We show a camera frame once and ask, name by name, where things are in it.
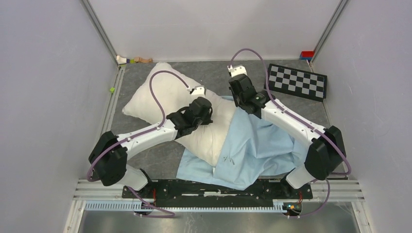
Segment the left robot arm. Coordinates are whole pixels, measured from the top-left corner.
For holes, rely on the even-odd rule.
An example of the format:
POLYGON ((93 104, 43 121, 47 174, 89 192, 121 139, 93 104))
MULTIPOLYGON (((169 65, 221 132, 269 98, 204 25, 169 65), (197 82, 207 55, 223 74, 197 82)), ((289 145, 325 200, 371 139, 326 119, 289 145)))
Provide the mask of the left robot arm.
POLYGON ((87 179, 101 181, 104 186, 127 186, 141 198, 150 196, 153 185, 148 175, 142 169, 128 166, 128 160, 146 149, 187 136, 199 126, 212 123, 212 113, 211 102, 198 97, 154 125, 131 133, 103 133, 88 158, 91 167, 87 179))

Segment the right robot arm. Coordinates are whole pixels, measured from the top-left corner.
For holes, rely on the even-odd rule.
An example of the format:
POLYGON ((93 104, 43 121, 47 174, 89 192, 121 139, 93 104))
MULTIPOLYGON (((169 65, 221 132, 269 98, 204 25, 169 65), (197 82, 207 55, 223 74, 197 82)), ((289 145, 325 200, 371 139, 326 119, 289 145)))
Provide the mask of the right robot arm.
POLYGON ((278 126, 307 149, 304 163, 281 180, 283 196, 295 197, 303 185, 324 181, 339 164, 347 163, 342 133, 337 127, 315 124, 287 108, 269 91, 257 92, 244 73, 232 74, 229 85, 237 107, 278 126))

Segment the light blue pillowcase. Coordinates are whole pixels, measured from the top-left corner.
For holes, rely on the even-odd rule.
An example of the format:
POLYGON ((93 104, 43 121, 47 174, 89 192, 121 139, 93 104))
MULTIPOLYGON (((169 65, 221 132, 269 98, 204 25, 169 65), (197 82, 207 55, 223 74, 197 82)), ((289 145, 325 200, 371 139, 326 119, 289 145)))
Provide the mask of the light blue pillowcase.
POLYGON ((259 176, 302 165, 308 149, 278 126, 246 113, 231 97, 211 95, 212 123, 178 140, 177 178, 244 190, 259 176))

